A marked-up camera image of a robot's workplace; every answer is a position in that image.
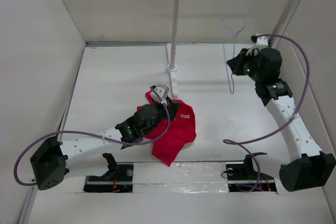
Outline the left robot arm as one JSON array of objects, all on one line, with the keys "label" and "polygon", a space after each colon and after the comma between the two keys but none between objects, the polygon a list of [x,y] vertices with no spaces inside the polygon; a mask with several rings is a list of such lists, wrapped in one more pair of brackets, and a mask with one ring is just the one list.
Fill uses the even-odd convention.
[{"label": "left robot arm", "polygon": [[147,145],[152,142],[149,134],[163,122],[175,120],[181,104],[170,98],[153,100],[141,106],[131,117],[100,134],[73,131],[83,138],[59,141],[59,132],[41,139],[40,147],[30,158],[39,190],[48,190],[64,179],[75,176],[75,163],[95,155],[109,157],[112,149],[120,144],[122,149]]}]

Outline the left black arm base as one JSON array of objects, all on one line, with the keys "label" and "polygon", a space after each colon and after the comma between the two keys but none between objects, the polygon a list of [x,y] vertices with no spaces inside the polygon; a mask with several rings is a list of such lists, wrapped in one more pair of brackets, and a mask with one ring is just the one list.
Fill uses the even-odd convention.
[{"label": "left black arm base", "polygon": [[113,155],[103,153],[107,171],[101,176],[86,176],[83,190],[86,193],[132,193],[133,163],[117,163]]}]

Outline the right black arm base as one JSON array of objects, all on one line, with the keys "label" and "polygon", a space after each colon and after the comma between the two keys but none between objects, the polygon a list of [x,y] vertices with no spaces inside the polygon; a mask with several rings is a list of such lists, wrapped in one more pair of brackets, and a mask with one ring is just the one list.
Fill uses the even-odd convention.
[{"label": "right black arm base", "polygon": [[228,162],[221,176],[228,182],[230,193],[277,192],[275,179],[253,167],[253,159],[246,155],[243,161]]}]

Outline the blue wire hanger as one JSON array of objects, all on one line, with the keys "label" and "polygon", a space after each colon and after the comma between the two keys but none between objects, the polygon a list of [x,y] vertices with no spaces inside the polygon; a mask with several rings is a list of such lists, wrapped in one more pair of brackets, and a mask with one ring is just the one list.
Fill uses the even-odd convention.
[{"label": "blue wire hanger", "polygon": [[[240,33],[242,31],[245,30],[246,26],[248,24],[248,16],[244,16],[244,25],[242,26],[242,28],[240,28],[238,31],[234,31],[233,28],[229,25],[228,21],[223,18],[221,20],[221,32],[222,35],[225,35],[225,31],[229,30],[233,39],[233,51],[232,51],[232,57],[231,59],[234,58],[235,56],[235,52],[236,52],[236,39],[238,38],[238,36],[240,35]],[[233,71],[231,70],[231,72],[229,72],[229,66],[227,64],[228,58],[226,55],[226,48],[225,48],[225,44],[222,44],[223,46],[223,56],[224,56],[224,61],[225,61],[225,70],[226,70],[226,77],[227,77],[227,82],[228,82],[228,88],[229,88],[229,92],[231,95],[233,95],[235,93],[235,82],[234,82],[234,78],[233,78]]]}]

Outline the red t shirt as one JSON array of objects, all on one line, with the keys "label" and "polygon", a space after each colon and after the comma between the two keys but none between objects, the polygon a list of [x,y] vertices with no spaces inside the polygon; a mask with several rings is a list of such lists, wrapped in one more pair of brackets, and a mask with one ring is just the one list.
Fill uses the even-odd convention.
[{"label": "red t shirt", "polygon": [[153,143],[152,155],[171,166],[184,145],[196,139],[196,120],[193,108],[180,99],[173,100],[180,104],[177,114],[170,122],[168,131]]}]

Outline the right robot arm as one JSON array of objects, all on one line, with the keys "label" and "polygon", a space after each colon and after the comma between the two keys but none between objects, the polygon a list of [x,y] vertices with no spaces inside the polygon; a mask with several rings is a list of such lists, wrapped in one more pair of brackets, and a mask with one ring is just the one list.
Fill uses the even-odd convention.
[{"label": "right robot arm", "polygon": [[234,75],[249,76],[255,82],[256,93],[277,123],[290,158],[285,163],[264,152],[248,154],[243,174],[255,178],[265,173],[280,180],[289,192],[324,186],[335,168],[335,157],[320,148],[297,113],[291,89],[279,77],[280,52],[269,47],[243,48],[227,64]]}]

